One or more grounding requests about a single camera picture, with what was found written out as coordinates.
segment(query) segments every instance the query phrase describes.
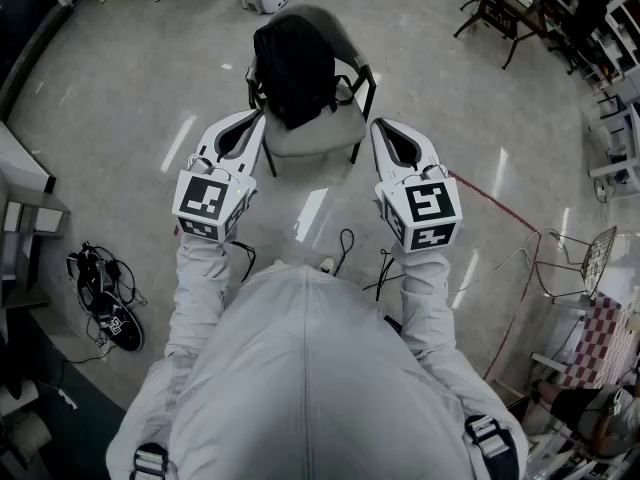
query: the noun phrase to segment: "floor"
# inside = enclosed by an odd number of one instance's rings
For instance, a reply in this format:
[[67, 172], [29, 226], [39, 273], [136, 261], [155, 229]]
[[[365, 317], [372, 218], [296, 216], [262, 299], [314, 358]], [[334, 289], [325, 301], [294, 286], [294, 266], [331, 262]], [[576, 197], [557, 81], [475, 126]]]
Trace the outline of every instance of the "floor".
[[[497, 31], [478, 23], [454, 39], [473, 11], [469, 6], [460, 12], [465, 1], [293, 0], [289, 5], [309, 2], [331, 9], [366, 53], [379, 77], [371, 118], [390, 117], [424, 133], [441, 162], [535, 229], [553, 227], [582, 239], [612, 224], [629, 232], [630, 245], [618, 258], [631, 272], [618, 286], [628, 295], [638, 283], [638, 205], [634, 200], [601, 205], [594, 198], [586, 176], [585, 111], [594, 101], [588, 87], [578, 76], [567, 76], [562, 60], [537, 38], [520, 45], [507, 70], [500, 66], [510, 43]], [[168, 334], [176, 287], [171, 204], [178, 172], [209, 125], [247, 108], [243, 78], [253, 56], [252, 35], [267, 19], [242, 10], [239, 0], [103, 5], [81, 0], [10, 116], [16, 136], [57, 176], [56, 195], [72, 212], [64, 239], [44, 247], [41, 270], [54, 307], [38, 311], [57, 312], [91, 343], [64, 269], [66, 254], [85, 240], [128, 263], [149, 299], [137, 312], [146, 336], [143, 350], [116, 350], [105, 360], [122, 378], [123, 406], [160, 357]], [[176, 135], [190, 122], [163, 172]], [[276, 258], [294, 264], [338, 258], [340, 231], [348, 227], [355, 247], [340, 276], [363, 287], [377, 280], [380, 249], [389, 249], [393, 236], [372, 202], [378, 178], [370, 142], [363, 144], [355, 166], [349, 154], [276, 159], [277, 178], [266, 160], [259, 160], [254, 172], [259, 194], [238, 229], [238, 239], [257, 251], [256, 269]], [[464, 185], [459, 191], [463, 228], [444, 251], [452, 265], [452, 291], [495, 269], [531, 234], [478, 192]], [[309, 203], [322, 193], [321, 204]], [[528, 243], [531, 254], [535, 242], [536, 237]], [[230, 254], [236, 289], [247, 261], [243, 251]], [[560, 254], [545, 237], [539, 257], [555, 260]], [[521, 302], [528, 274], [518, 252], [495, 275], [450, 298], [458, 345], [480, 374], [487, 372], [514, 315], [490, 377], [510, 372], [522, 383], [529, 353], [554, 346], [552, 333], [531, 329], [546, 329], [563, 317], [535, 278]], [[575, 284], [552, 272], [543, 276], [552, 287]], [[382, 304], [391, 314], [399, 310], [398, 283], [389, 282], [383, 291]], [[570, 320], [563, 325], [570, 327]]]

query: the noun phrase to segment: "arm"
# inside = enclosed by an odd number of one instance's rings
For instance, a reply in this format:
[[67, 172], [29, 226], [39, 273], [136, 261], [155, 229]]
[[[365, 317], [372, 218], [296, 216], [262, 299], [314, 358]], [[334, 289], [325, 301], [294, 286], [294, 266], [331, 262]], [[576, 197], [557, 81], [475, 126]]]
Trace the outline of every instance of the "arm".
[[491, 416], [510, 431], [516, 444], [520, 476], [528, 446], [522, 428], [500, 398], [456, 349], [453, 312], [447, 305], [449, 263], [435, 252], [405, 253], [397, 244], [394, 259], [402, 265], [402, 337], [420, 365], [460, 400], [465, 417]]
[[224, 310], [229, 262], [222, 244], [182, 234], [176, 309], [164, 358], [154, 363], [107, 451], [113, 480], [129, 478], [137, 447], [166, 447], [169, 423], [193, 364]]
[[598, 419], [596, 426], [593, 428], [593, 439], [591, 440], [591, 446], [589, 447], [589, 453], [592, 455], [600, 455], [602, 451], [602, 445], [607, 437], [607, 429], [611, 422], [611, 416], [603, 414]]

